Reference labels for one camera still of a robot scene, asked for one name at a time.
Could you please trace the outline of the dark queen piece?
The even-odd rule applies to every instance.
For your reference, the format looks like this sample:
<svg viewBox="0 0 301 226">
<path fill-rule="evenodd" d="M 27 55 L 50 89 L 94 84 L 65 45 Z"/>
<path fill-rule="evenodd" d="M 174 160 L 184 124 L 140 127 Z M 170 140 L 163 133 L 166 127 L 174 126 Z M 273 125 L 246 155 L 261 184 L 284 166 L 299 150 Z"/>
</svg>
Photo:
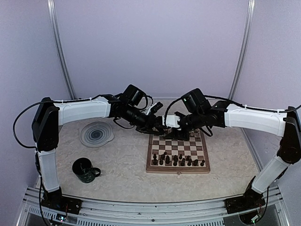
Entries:
<svg viewBox="0 0 301 226">
<path fill-rule="evenodd" d="M 166 156 L 165 163 L 166 163 L 166 164 L 169 164 L 169 163 L 170 163 L 170 157 L 169 157 L 169 155 Z"/>
</svg>

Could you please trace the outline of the dark king piece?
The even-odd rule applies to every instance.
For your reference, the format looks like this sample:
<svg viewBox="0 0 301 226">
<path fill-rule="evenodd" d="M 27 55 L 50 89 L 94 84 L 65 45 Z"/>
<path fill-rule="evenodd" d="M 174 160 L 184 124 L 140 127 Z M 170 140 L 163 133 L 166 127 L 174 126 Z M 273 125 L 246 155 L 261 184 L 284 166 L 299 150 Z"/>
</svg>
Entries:
<svg viewBox="0 0 301 226">
<path fill-rule="evenodd" d="M 185 160 L 185 158 L 182 158 L 182 161 L 181 161 L 181 163 L 180 163 L 180 166 L 185 166 L 185 163 L 186 162 L 186 160 Z"/>
</svg>

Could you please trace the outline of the dark bishop piece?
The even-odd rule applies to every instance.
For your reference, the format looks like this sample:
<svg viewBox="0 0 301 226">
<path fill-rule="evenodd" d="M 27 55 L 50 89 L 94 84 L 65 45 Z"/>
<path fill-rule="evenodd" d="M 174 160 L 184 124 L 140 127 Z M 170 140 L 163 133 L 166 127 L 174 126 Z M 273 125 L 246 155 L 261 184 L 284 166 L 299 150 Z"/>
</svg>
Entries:
<svg viewBox="0 0 301 226">
<path fill-rule="evenodd" d="M 192 159 L 190 156 L 187 156 L 186 161 L 187 161 L 187 166 L 191 166 Z"/>
</svg>

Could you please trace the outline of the dark rook piece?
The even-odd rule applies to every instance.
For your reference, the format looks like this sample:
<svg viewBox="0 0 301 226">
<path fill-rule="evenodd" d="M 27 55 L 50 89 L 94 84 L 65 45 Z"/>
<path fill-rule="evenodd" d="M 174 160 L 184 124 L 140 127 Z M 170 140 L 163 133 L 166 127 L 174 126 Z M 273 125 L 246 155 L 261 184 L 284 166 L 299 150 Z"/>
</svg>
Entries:
<svg viewBox="0 0 301 226">
<path fill-rule="evenodd" d="M 198 159 L 195 159 L 195 160 L 194 160 L 193 166 L 198 166 Z"/>
<path fill-rule="evenodd" d="M 153 165 L 157 165 L 158 164 L 158 160 L 157 159 L 153 159 Z"/>
</svg>

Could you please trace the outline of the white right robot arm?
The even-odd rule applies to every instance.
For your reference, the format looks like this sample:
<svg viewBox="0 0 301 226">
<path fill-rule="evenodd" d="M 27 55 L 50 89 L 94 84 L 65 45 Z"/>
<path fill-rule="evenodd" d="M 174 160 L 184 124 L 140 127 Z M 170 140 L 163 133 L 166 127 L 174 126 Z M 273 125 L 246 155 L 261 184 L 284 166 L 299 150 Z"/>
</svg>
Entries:
<svg viewBox="0 0 301 226">
<path fill-rule="evenodd" d="M 162 117 L 163 125 L 172 128 L 172 135 L 179 138 L 185 138 L 190 131 L 203 127 L 229 127 L 264 132 L 281 139 L 277 153 L 252 179 L 240 197 L 242 207 L 250 209 L 290 165 L 301 159 L 301 124 L 298 114 L 293 107 L 272 110 L 250 107 L 228 99 L 220 99 L 211 105 L 207 97 L 199 88 L 184 94 L 179 99 L 189 113 L 165 113 Z"/>
</svg>

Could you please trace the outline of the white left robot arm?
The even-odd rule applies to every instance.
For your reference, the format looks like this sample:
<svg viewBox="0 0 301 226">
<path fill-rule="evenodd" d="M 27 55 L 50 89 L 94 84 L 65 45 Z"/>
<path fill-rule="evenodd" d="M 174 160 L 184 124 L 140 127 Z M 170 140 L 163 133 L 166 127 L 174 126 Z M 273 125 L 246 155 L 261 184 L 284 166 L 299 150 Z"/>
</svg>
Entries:
<svg viewBox="0 0 301 226">
<path fill-rule="evenodd" d="M 59 143 L 59 127 L 74 121 L 94 118 L 124 119 L 144 134 L 162 135 L 163 122 L 156 112 L 161 103 L 138 108 L 140 101 L 150 96 L 134 85 L 129 85 L 124 92 L 112 95 L 68 101 L 54 101 L 49 97 L 42 99 L 32 122 L 35 142 L 37 170 L 41 178 L 41 187 L 45 190 L 44 198 L 55 209 L 62 209 L 66 199 L 59 185 L 55 153 Z"/>
</svg>

